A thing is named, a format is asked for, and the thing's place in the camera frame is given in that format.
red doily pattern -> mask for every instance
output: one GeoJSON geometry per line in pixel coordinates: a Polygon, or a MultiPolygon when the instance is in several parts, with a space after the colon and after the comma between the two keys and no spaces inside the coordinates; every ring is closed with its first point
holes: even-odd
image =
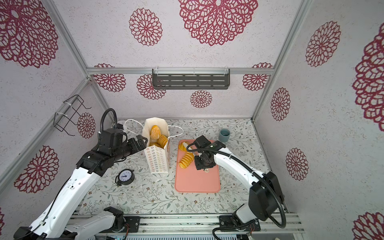
{"type": "Polygon", "coordinates": [[[337,49],[340,35],[337,22],[330,21],[319,27],[307,46],[305,57],[308,65],[317,67],[327,62],[337,49]]]}
{"type": "Polygon", "coordinates": [[[156,90],[153,88],[151,74],[140,76],[136,85],[141,95],[152,100],[162,98],[167,92],[166,90],[156,90]]]}
{"type": "Polygon", "coordinates": [[[0,52],[5,60],[23,67],[49,65],[58,50],[51,18],[38,0],[2,0],[0,52]]]}
{"type": "Polygon", "coordinates": [[[292,148],[286,156],[285,164],[289,174],[296,180],[303,180],[308,174],[308,161],[304,153],[297,148],[292,148]]]}
{"type": "Polygon", "coordinates": [[[158,17],[148,9],[136,9],[129,19],[129,29],[141,44],[153,46],[160,41],[163,29],[158,17]]]}
{"type": "Polygon", "coordinates": [[[83,113],[77,121],[77,130],[83,138],[90,138],[95,133],[95,119],[89,113],[83,113]]]}
{"type": "Polygon", "coordinates": [[[59,169],[59,159],[49,146],[43,146],[14,182],[21,192],[37,193],[48,186],[59,169]]]}
{"type": "Polygon", "coordinates": [[[200,43],[223,45],[252,21],[257,0],[179,0],[184,28],[200,43]]]}
{"type": "Polygon", "coordinates": [[[204,90],[198,90],[191,95],[191,103],[197,108],[205,108],[212,102],[212,95],[204,90]]]}
{"type": "Polygon", "coordinates": [[[287,89],[277,89],[271,100],[271,113],[276,121],[281,121],[287,116],[290,103],[291,100],[287,89]]]}
{"type": "Polygon", "coordinates": [[[366,212],[364,215],[359,215],[353,224],[353,240],[384,239],[384,216],[379,212],[375,214],[366,212]]]}
{"type": "MultiPolygon", "coordinates": [[[[97,64],[96,68],[114,68],[109,64],[97,64]]],[[[110,92],[120,92],[125,88],[125,78],[123,74],[95,74],[93,75],[98,85],[110,92]]]]}
{"type": "Polygon", "coordinates": [[[384,131],[384,23],[379,34],[364,48],[364,56],[355,67],[355,103],[364,110],[364,118],[377,122],[384,131]]]}
{"type": "MultiPolygon", "coordinates": [[[[270,63],[259,63],[253,66],[253,68],[272,68],[270,63]]],[[[243,76],[243,85],[246,89],[251,91],[257,91],[263,89],[266,81],[268,80],[267,74],[246,74],[243,76]]]]}
{"type": "Polygon", "coordinates": [[[3,230],[3,226],[4,226],[4,214],[1,213],[1,207],[0,207],[0,236],[1,236],[1,230],[3,230]]]}

tabletop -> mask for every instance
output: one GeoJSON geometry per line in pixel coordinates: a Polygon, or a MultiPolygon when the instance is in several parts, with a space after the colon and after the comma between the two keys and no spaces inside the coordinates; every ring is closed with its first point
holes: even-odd
{"type": "MultiPolygon", "coordinates": [[[[249,189],[224,168],[219,167],[221,190],[218,193],[178,193],[175,190],[175,172],[178,143],[181,139],[195,139],[204,135],[217,140],[220,129],[230,129],[225,145],[242,161],[268,172],[268,166],[250,119],[166,120],[180,126],[184,134],[170,139],[170,166],[167,174],[151,174],[144,153],[133,154],[124,162],[115,163],[86,194],[79,214],[99,214],[109,206],[125,214],[191,214],[232,213],[248,201],[249,189]],[[117,186],[115,178],[123,169],[134,170],[135,180],[129,185],[117,186]]],[[[132,121],[127,126],[141,134],[141,126],[132,121]]],[[[169,128],[171,135],[179,128],[169,128]]]]}

blue-gray cup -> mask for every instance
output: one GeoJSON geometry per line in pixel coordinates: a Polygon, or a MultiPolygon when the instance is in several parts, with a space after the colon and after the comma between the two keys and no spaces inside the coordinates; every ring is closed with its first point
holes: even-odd
{"type": "Polygon", "coordinates": [[[220,142],[228,142],[230,135],[231,135],[231,131],[229,131],[229,129],[227,128],[223,128],[218,133],[218,140],[220,142]]]}

black alarm clock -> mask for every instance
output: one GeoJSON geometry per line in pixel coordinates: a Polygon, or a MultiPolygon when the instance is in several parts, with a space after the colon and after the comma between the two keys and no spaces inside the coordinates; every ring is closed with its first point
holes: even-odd
{"type": "Polygon", "coordinates": [[[124,169],[119,173],[119,175],[116,176],[115,183],[118,186],[128,185],[128,184],[131,184],[134,179],[135,179],[135,174],[133,174],[133,170],[124,169]]]}

pink tray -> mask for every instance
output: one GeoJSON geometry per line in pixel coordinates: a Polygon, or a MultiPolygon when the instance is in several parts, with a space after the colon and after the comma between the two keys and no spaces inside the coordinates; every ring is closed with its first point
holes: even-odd
{"type": "Polygon", "coordinates": [[[177,164],[175,189],[178,192],[204,192],[216,193],[220,191],[220,177],[218,165],[209,169],[209,172],[196,170],[195,163],[192,162],[187,168],[183,169],[179,166],[181,158],[185,152],[179,149],[181,142],[193,143],[194,139],[184,139],[177,145],[177,164]]]}

